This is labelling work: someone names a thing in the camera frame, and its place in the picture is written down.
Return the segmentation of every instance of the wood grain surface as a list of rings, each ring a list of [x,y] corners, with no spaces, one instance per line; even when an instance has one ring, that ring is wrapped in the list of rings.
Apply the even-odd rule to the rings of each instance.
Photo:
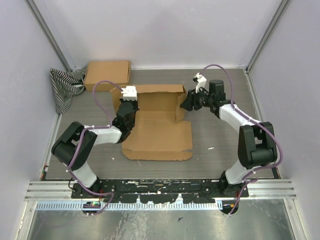
[[[228,69],[234,82],[234,101],[248,115],[256,117],[247,80],[242,69]],[[131,84],[183,84],[187,90],[194,89],[193,76],[198,69],[132,70]],[[230,84],[220,69],[207,69],[207,80],[223,80],[224,91],[230,98]],[[110,112],[115,112],[109,92],[96,94],[99,102]],[[185,161],[129,160],[121,152],[120,144],[102,144],[93,147],[88,164],[101,179],[147,179],[147,178],[219,178],[237,160],[238,134],[227,123],[218,119],[208,108],[186,112],[185,120],[192,124],[193,156]],[[108,125],[109,118],[96,105],[92,93],[85,91],[72,100],[71,107],[63,114],[57,136],[74,121],[83,125]],[[257,173],[258,177],[272,178],[270,169]],[[65,166],[52,156],[47,179],[68,179]]]

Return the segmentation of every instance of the cardboard sheet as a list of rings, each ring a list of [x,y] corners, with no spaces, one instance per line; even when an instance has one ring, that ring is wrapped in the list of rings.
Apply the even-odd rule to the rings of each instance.
[[[191,122],[183,121],[180,104],[187,91],[181,84],[136,85],[139,111],[135,127],[122,143],[131,160],[182,161],[191,158]],[[113,106],[120,105],[120,90],[111,90]]]
[[[130,61],[91,61],[85,75],[84,86],[92,92],[96,83],[109,80],[118,85],[127,85],[130,79]],[[101,83],[95,89],[97,92],[109,92],[114,86],[110,83]]]

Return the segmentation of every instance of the black mounting plate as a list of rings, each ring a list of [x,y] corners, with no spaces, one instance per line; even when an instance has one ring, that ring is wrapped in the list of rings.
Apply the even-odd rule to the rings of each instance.
[[[215,203],[214,198],[236,198],[242,184],[234,191],[221,193],[216,179],[101,179],[102,193],[114,192],[112,203],[147,204],[174,203],[179,194],[184,204]],[[243,191],[241,197],[248,197],[248,190]],[[96,199],[96,195],[86,192],[78,183],[73,185],[72,199]],[[104,202],[110,195],[103,196]]]

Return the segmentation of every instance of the wire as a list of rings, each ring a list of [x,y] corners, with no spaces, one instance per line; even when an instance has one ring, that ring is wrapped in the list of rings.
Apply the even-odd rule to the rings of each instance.
[[[97,211],[96,213],[94,213],[93,215],[97,215],[97,214],[100,214],[102,213],[109,205],[109,203],[112,201],[112,199],[114,198],[115,194],[113,192],[105,192],[105,193],[98,193],[98,192],[94,192],[94,191],[91,191],[90,189],[88,189],[74,174],[71,170],[72,166],[74,165],[77,157],[78,157],[78,154],[79,154],[79,150],[80,150],[80,147],[82,145],[82,142],[84,140],[84,135],[86,133],[86,131],[88,130],[93,130],[93,129],[109,129],[111,126],[112,126],[112,118],[111,118],[111,115],[109,114],[109,112],[98,102],[97,100],[97,97],[96,97],[96,88],[98,85],[102,84],[102,83],[109,83],[109,84],[112,84],[114,85],[116,88],[118,88],[119,90],[122,90],[121,87],[117,84],[115,84],[114,82],[112,81],[109,81],[109,80],[103,80],[103,81],[99,81],[97,82],[94,87],[93,87],[93,90],[92,90],[92,96],[93,96],[93,99],[95,101],[95,103],[98,105],[98,107],[109,117],[109,120],[110,120],[110,125],[107,125],[107,126],[90,126],[90,127],[87,127],[87,128],[84,128],[80,134],[80,138],[79,138],[79,141],[78,141],[78,144],[76,146],[76,149],[75,149],[75,152],[74,152],[74,155],[69,163],[69,165],[67,166],[66,170],[70,173],[70,175],[72,176],[72,178],[74,178],[75,180],[77,180],[77,183],[88,193],[92,194],[92,195],[96,195],[96,196],[108,196],[108,195],[111,195],[110,199],[108,200],[108,202],[106,203],[106,205],[99,211]]]
[[[70,188],[72,191],[74,190],[72,187],[70,187],[70,183],[71,183],[71,181],[73,180],[74,178],[72,177],[72,178],[70,178],[70,180],[69,180],[69,182],[68,182],[68,188]]]
[[[271,168],[275,168],[277,166],[279,166],[281,164],[281,162],[283,161],[283,157],[284,157],[284,152],[283,152],[283,149],[280,145],[280,142],[276,139],[276,137],[268,130],[266,129],[264,126],[262,126],[259,122],[253,120],[252,118],[248,117],[247,115],[245,115],[242,111],[240,111],[234,104],[234,83],[230,77],[230,75],[228,74],[228,72],[225,70],[224,67],[218,65],[218,64],[209,64],[208,66],[205,66],[201,71],[200,71],[200,74],[202,75],[202,73],[207,69],[207,68],[210,68],[210,67],[218,67],[220,69],[222,69],[224,71],[224,73],[226,74],[229,82],[230,82],[230,88],[231,88],[231,96],[230,96],[230,104],[232,106],[232,108],[241,116],[243,117],[244,119],[248,120],[249,122],[257,125],[260,129],[262,129],[263,131],[265,131],[271,138],[272,140],[275,142],[276,146],[278,147],[278,150],[279,150],[279,160],[275,163],[275,164],[269,164],[269,165],[266,165],[266,166],[259,166],[259,167],[256,167],[256,168],[253,168],[251,171],[249,171],[246,175],[244,175],[242,177],[242,181],[244,181],[244,185],[239,193],[239,196],[237,197],[237,200],[233,206],[233,208],[231,209],[230,211],[230,215],[234,212],[237,204],[239,203],[240,201],[240,197],[241,197],[241,194],[243,193],[244,189],[246,188],[246,186],[249,184],[249,183],[254,183],[256,182],[258,179],[255,178],[253,180],[249,180],[249,181],[246,181],[246,179],[253,173],[255,173],[256,171],[259,171],[261,169],[271,169]]]

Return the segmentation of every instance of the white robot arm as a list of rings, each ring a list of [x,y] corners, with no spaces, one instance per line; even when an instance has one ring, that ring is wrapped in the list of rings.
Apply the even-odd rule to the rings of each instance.
[[[122,143],[135,126],[136,112],[139,110],[136,87],[122,88],[121,93],[121,104],[116,112],[116,118],[112,121],[112,126],[86,126],[75,121],[64,131],[51,149],[52,154],[60,162],[69,166],[76,154],[77,144],[80,144],[75,161],[70,166],[70,171],[86,188],[93,192],[97,192],[100,187],[98,177],[87,163],[92,147],[99,144]]]
[[[197,83],[197,86],[195,89],[188,91],[187,98],[180,107],[187,111],[208,107],[219,119],[233,127],[239,135],[238,160],[231,168],[224,171],[219,179],[222,192],[229,187],[232,188],[232,186],[242,184],[243,177],[248,172],[277,160],[276,143],[266,132],[249,121],[248,119],[252,118],[241,111],[236,104],[226,100],[224,82],[222,80],[211,80],[209,82],[209,91],[204,88],[207,80],[201,74],[197,73],[193,81]],[[273,126],[270,122],[253,120],[274,134]]]

